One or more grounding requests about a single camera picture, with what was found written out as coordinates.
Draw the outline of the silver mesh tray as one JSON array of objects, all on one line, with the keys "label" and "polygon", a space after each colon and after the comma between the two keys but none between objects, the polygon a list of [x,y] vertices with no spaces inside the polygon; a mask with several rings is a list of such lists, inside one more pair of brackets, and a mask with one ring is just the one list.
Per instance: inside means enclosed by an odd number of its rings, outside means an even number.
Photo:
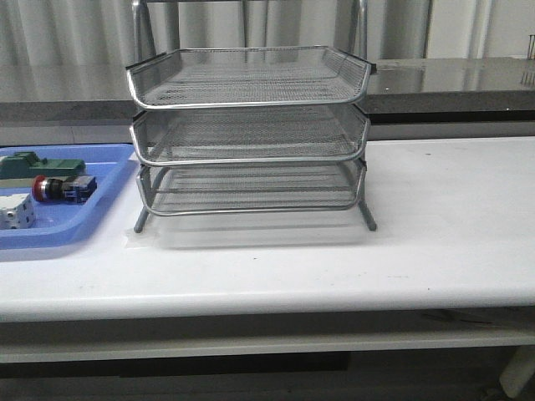
[{"label": "silver mesh tray", "polygon": [[359,161],[312,165],[141,168],[144,207],[156,216],[346,210],[362,199]]},{"label": "silver mesh tray", "polygon": [[364,152],[369,118],[352,104],[144,111],[130,126],[145,165],[319,162]]},{"label": "silver mesh tray", "polygon": [[191,48],[126,69],[143,109],[346,104],[362,99],[375,66],[329,46]]}]

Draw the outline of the red emergency stop button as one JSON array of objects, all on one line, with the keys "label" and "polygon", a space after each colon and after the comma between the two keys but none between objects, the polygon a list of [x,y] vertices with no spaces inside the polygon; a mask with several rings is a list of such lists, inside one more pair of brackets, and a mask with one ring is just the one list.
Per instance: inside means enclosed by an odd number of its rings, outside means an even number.
[{"label": "red emergency stop button", "polygon": [[38,175],[33,180],[31,193],[41,203],[65,201],[82,204],[96,189],[96,177],[93,175],[74,175],[64,180]]}]

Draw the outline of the blue plastic tray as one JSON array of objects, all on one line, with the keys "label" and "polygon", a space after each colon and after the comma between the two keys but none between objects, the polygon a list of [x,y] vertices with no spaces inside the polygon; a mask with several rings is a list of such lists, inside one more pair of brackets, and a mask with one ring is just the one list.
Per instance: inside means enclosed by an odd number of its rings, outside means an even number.
[{"label": "blue plastic tray", "polygon": [[36,221],[29,228],[1,231],[1,249],[63,246],[92,234],[130,179],[137,163],[132,145],[41,145],[1,148],[2,156],[32,151],[40,158],[81,159],[96,178],[97,189],[84,204],[34,202]]}]

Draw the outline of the green terminal block component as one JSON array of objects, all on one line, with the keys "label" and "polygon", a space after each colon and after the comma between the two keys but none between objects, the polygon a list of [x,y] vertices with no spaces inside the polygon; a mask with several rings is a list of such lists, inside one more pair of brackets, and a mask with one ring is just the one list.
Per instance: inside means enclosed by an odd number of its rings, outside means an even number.
[{"label": "green terminal block component", "polygon": [[1,187],[30,186],[38,175],[70,177],[84,175],[86,164],[81,159],[39,158],[33,151],[20,151],[1,157]]}]

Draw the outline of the white electrical block component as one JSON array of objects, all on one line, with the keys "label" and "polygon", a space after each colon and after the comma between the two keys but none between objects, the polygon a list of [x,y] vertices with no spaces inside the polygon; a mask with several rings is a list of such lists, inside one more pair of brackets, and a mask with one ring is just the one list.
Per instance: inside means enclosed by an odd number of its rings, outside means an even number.
[{"label": "white electrical block component", "polygon": [[29,193],[1,196],[1,229],[27,229],[35,222],[35,212]]}]

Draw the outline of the grey stone counter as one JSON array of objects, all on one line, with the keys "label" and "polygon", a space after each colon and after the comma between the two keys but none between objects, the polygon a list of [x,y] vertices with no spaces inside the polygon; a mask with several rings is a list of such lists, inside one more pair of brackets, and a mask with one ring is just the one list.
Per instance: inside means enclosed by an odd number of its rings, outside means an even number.
[{"label": "grey stone counter", "polygon": [[[534,63],[517,58],[380,60],[360,103],[376,124],[532,121]],[[1,68],[1,123],[124,122],[135,114],[117,64]]]}]

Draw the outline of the white table leg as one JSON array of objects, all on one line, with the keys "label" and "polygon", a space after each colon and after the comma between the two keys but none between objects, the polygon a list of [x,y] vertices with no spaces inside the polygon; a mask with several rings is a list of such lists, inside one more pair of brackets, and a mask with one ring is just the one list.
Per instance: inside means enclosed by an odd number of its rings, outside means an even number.
[{"label": "white table leg", "polygon": [[521,346],[503,369],[499,377],[499,383],[506,396],[516,398],[521,394],[533,375],[534,346]]}]

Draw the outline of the grey metal rack frame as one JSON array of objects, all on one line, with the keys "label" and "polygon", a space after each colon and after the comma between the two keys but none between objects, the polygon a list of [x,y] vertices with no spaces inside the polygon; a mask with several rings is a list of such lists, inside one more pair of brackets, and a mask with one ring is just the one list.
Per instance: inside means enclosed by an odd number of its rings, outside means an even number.
[{"label": "grey metal rack frame", "polygon": [[149,3],[132,4],[130,127],[148,216],[336,211],[365,201],[369,119],[356,106],[375,71],[367,4],[346,50],[326,45],[155,50]]}]

